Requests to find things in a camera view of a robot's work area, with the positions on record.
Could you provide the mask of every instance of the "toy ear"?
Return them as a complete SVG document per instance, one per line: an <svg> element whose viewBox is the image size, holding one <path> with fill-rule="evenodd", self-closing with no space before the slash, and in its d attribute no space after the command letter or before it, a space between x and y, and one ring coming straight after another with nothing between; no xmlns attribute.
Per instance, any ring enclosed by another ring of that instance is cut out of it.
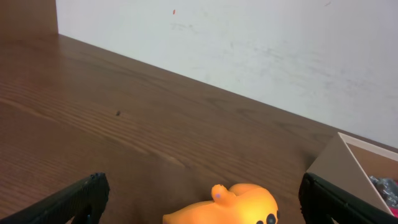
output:
<svg viewBox="0 0 398 224"><path fill-rule="evenodd" d="M233 192L236 196L242 195L248 191L254 190L254 189L258 189L258 188L262 188L256 184L235 184L234 186L232 186L229 191Z"/></svg>
<svg viewBox="0 0 398 224"><path fill-rule="evenodd" d="M211 196L213 200L220 205L230 205L236 197L234 193L228 191L221 184L215 185L211 189Z"/></svg>

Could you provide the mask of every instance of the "red object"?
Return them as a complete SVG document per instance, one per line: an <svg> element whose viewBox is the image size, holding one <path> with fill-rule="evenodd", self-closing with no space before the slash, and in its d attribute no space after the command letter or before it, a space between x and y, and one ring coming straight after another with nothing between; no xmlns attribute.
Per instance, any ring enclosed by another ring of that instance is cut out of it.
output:
<svg viewBox="0 0 398 224"><path fill-rule="evenodd" d="M397 208L390 208L392 214L394 214L395 217L398 218L398 209Z"/></svg>

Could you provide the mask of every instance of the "plush toy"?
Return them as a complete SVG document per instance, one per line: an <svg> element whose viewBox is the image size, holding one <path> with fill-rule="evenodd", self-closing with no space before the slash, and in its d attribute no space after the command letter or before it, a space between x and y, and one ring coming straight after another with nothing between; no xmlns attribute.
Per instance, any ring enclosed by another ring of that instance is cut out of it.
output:
<svg viewBox="0 0 398 224"><path fill-rule="evenodd" d="M214 201L199 202L163 216L163 224L276 224L278 205L268 190L254 184L222 185L211 190Z"/></svg>

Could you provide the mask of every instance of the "brown table surface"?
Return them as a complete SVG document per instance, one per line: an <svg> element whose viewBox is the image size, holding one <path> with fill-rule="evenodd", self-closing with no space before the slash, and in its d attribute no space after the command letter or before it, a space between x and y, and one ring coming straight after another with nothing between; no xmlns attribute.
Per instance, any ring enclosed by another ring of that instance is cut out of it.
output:
<svg viewBox="0 0 398 224"><path fill-rule="evenodd" d="M105 172L102 223L161 223L240 182L303 223L301 178L336 132L62 35L0 45L0 218Z"/></svg>

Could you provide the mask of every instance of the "cardboard box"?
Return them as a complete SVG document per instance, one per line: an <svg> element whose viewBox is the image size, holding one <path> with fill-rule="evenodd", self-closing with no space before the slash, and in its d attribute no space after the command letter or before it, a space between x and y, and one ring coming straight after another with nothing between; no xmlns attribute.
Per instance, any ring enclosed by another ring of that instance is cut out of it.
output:
<svg viewBox="0 0 398 224"><path fill-rule="evenodd" d="M392 215L369 176L398 180L398 154L338 133L307 172Z"/></svg>

